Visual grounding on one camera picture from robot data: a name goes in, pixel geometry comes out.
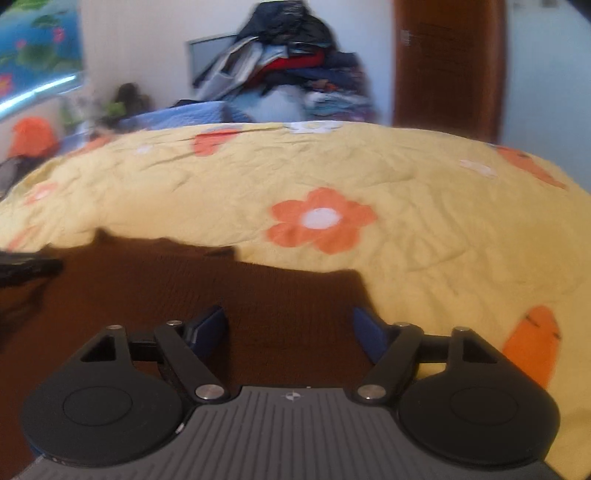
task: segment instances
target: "orange object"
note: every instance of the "orange object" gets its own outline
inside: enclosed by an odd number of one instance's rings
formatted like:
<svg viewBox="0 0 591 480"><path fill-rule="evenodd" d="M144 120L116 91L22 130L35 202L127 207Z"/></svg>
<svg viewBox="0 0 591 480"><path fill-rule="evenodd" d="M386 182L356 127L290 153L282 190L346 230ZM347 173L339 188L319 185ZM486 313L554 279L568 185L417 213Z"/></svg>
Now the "orange object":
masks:
<svg viewBox="0 0 591 480"><path fill-rule="evenodd" d="M193 143L195 155L199 155L200 157L212 155L219 150L220 145L229 142L239 133L240 130L236 128L219 128L199 134L195 137Z"/></svg>
<svg viewBox="0 0 591 480"><path fill-rule="evenodd" d="M20 120L13 128L14 140L8 152L12 157L51 157L59 149L59 143L44 118L30 116Z"/></svg>
<svg viewBox="0 0 591 480"><path fill-rule="evenodd" d="M503 347L503 354L546 388L558 360L560 330L552 310L532 308L517 324Z"/></svg>
<svg viewBox="0 0 591 480"><path fill-rule="evenodd" d="M325 254L351 250L359 243L361 227L374 223L368 205L347 200L333 189L319 188L306 200L287 200L271 209L282 223L267 230L267 238L280 247L299 247L308 242Z"/></svg>
<svg viewBox="0 0 591 480"><path fill-rule="evenodd" d="M550 173L545 171L542 167L534 162L534 160L526 153L514 148L496 146L497 152L509 162L511 165L531 173L537 179L540 179L555 187L565 189L566 185L561 181L556 180Z"/></svg>
<svg viewBox="0 0 591 480"><path fill-rule="evenodd" d="M111 143L115 139L114 135L104 135L97 137L94 140L90 140L84 147L74 150L66 155L67 158L77 157L84 153L92 152L97 148L104 147L106 144Z"/></svg>

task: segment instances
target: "white flower center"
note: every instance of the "white flower center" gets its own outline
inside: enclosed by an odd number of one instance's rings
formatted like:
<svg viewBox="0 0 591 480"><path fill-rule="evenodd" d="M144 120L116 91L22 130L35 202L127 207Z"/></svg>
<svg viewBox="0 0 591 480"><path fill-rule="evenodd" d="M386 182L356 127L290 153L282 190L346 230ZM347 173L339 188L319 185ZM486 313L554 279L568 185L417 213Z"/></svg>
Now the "white flower center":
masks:
<svg viewBox="0 0 591 480"><path fill-rule="evenodd" d="M300 222L312 230L324 230L340 222L341 216L332 208L315 208L302 215Z"/></svg>

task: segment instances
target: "lotus painting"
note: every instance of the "lotus painting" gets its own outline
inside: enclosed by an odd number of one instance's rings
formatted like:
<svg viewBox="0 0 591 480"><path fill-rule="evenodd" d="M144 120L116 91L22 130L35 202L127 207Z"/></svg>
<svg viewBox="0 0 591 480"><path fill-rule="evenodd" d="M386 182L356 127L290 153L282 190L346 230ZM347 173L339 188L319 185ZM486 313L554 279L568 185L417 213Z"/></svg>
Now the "lotus painting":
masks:
<svg viewBox="0 0 591 480"><path fill-rule="evenodd" d="M0 16L0 102L82 69L79 0L17 0Z"/></svg>

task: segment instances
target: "red garment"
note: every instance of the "red garment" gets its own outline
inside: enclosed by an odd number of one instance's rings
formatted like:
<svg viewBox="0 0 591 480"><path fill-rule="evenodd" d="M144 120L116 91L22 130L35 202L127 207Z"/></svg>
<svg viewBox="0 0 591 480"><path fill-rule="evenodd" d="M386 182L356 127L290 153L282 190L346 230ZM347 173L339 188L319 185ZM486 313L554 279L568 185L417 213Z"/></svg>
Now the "red garment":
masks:
<svg viewBox="0 0 591 480"><path fill-rule="evenodd" d="M258 85L264 76L269 72L288 69L308 69L319 67L324 63L324 50L319 48L316 53L311 55L296 55L288 59L276 59L261 68L255 76L248 82L248 86Z"/></svg>

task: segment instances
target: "brown blanket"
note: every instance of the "brown blanket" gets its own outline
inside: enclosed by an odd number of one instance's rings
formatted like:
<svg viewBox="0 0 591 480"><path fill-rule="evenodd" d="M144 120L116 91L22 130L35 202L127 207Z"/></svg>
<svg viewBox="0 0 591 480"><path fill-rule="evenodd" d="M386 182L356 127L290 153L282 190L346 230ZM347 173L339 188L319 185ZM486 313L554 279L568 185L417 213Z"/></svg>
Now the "brown blanket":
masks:
<svg viewBox="0 0 591 480"><path fill-rule="evenodd" d="M33 459L18 414L27 394L101 328L148 330L221 304L230 334L209 359L227 386L353 387L371 368L351 324L369 306L354 271L311 273L236 262L231 248L100 232L85 247L48 250L64 271L0 290L0 479Z"/></svg>

